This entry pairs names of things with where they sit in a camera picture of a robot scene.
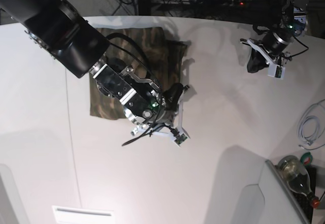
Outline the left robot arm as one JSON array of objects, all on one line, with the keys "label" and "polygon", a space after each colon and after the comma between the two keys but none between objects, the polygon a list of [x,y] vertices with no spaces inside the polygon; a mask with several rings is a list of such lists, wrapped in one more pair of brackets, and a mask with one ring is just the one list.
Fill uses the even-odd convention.
[{"label": "left robot arm", "polygon": [[268,76],[283,79],[286,63],[307,52],[309,47],[299,40],[307,29],[308,0],[277,0],[270,7],[270,21],[252,26],[260,39],[241,39],[251,48],[247,72],[253,74],[263,69]]}]

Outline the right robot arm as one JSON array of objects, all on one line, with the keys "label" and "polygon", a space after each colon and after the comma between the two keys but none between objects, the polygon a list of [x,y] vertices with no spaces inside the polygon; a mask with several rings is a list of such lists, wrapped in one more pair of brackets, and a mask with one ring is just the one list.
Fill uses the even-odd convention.
[{"label": "right robot arm", "polygon": [[[176,140],[185,135],[180,126],[173,126],[174,118],[181,116],[183,85],[176,83],[163,91],[148,57],[133,39],[120,33],[102,35],[67,0],[1,0],[1,8],[72,74],[78,78],[90,74],[103,95],[117,99],[135,125],[133,135],[151,135],[165,127]],[[133,58],[145,69],[144,78],[123,60],[106,58],[114,38],[136,49]]]}]

